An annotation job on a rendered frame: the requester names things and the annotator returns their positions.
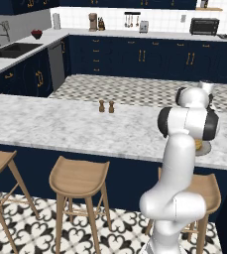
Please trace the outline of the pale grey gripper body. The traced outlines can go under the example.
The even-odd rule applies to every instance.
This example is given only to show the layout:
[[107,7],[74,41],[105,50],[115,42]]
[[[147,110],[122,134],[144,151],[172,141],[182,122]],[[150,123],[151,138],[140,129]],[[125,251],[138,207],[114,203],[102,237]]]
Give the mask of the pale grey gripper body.
[[198,84],[208,95],[213,93],[214,83],[210,80],[201,80]]

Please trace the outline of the navy dining counter base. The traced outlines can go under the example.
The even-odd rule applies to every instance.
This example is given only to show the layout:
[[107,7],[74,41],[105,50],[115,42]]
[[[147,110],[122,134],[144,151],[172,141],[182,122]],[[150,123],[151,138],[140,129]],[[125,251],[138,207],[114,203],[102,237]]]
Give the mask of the navy dining counter base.
[[[142,193],[158,180],[158,167],[161,165],[159,159],[140,161],[1,144],[0,151],[17,153],[15,163],[30,195],[45,198],[56,196],[50,188],[49,176],[58,157],[97,163],[109,162],[106,178],[109,205],[126,210],[139,209],[139,199]],[[194,171],[199,175],[216,176],[221,192],[221,205],[210,216],[210,220],[216,224],[222,252],[227,254],[227,156],[215,157],[208,154],[198,157],[195,159]]]

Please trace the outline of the black toaster oven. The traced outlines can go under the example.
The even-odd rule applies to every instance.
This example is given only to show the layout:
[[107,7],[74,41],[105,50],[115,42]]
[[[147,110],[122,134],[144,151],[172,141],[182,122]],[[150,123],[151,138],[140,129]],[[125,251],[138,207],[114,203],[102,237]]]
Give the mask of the black toaster oven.
[[217,34],[219,20],[216,18],[192,18],[189,32],[192,35],[209,35]]

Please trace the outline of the grey round plate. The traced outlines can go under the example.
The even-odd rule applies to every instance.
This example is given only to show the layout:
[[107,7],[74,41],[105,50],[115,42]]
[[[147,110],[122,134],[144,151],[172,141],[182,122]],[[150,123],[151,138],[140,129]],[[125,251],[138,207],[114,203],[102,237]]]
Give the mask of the grey round plate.
[[203,141],[202,146],[199,150],[195,151],[196,156],[207,155],[211,151],[211,144],[209,141]]

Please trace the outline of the navy base cupboards, long run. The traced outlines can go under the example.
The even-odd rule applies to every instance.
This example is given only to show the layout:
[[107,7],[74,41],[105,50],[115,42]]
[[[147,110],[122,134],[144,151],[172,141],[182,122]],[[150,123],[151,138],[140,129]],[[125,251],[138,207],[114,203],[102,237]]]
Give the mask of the navy base cupboards, long run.
[[227,42],[70,35],[70,74],[227,84]]

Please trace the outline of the brown coffee machine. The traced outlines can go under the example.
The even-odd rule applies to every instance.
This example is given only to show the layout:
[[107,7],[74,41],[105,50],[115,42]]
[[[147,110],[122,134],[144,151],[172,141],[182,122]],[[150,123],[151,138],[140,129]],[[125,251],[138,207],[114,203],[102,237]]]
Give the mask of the brown coffee machine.
[[96,13],[90,13],[88,15],[89,22],[90,22],[90,27],[89,31],[90,32],[96,32],[97,31],[97,14]]

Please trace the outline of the grey dishwasher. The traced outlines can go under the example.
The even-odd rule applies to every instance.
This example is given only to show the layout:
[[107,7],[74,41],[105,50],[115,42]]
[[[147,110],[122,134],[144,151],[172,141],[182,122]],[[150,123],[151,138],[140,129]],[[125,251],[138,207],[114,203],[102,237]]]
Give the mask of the grey dishwasher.
[[64,67],[61,52],[61,43],[55,42],[48,47],[50,66],[52,73],[52,81],[54,91],[57,91],[59,87],[64,83]]

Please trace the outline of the white paper towel roll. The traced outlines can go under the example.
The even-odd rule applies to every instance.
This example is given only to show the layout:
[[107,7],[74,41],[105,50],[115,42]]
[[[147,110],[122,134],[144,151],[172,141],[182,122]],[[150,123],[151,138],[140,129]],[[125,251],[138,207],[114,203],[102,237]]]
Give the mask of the white paper towel roll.
[[58,13],[53,13],[53,25],[55,30],[60,30],[60,16]]

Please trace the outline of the red bowl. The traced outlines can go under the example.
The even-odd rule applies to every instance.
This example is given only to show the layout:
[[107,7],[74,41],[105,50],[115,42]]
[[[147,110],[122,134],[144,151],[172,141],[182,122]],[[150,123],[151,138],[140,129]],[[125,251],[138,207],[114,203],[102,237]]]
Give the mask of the red bowl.
[[36,40],[38,40],[42,36],[43,32],[41,30],[33,30],[31,34]]

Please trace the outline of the navy base cupboards under sink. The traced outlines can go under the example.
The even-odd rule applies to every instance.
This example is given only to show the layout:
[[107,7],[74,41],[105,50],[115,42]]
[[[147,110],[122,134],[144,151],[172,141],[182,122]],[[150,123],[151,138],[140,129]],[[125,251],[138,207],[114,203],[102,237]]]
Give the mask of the navy base cupboards under sink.
[[53,90],[48,50],[0,72],[0,93],[48,97]]

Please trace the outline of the black kitchen sink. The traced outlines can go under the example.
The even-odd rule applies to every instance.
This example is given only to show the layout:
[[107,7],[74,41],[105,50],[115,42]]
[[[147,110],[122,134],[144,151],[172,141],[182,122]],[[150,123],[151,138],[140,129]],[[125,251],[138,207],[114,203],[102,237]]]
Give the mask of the black kitchen sink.
[[15,59],[40,46],[41,44],[14,43],[0,49],[0,58]]

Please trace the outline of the wooden wall shelf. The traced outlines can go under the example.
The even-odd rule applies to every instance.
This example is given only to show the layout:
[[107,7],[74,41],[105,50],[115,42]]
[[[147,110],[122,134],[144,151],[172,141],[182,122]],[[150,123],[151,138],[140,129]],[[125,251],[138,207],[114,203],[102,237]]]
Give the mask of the wooden wall shelf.
[[207,7],[207,8],[196,7],[195,10],[196,11],[218,11],[218,12],[223,11],[223,9],[217,8],[217,7]]

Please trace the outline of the rail with hanging tools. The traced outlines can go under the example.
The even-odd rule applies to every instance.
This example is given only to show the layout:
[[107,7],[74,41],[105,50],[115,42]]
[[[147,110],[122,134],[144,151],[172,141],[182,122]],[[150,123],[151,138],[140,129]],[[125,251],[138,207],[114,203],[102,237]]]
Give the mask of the rail with hanging tools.
[[125,12],[125,24],[126,28],[133,28],[139,26],[140,12]]

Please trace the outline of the navy wall cupboards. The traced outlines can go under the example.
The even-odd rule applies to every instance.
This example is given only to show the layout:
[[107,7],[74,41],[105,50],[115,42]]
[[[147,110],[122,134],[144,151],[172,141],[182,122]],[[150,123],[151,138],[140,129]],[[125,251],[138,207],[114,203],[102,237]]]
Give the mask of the navy wall cupboards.
[[197,0],[59,0],[60,6],[194,10]]
[[59,0],[0,0],[0,15],[20,15],[59,6]]

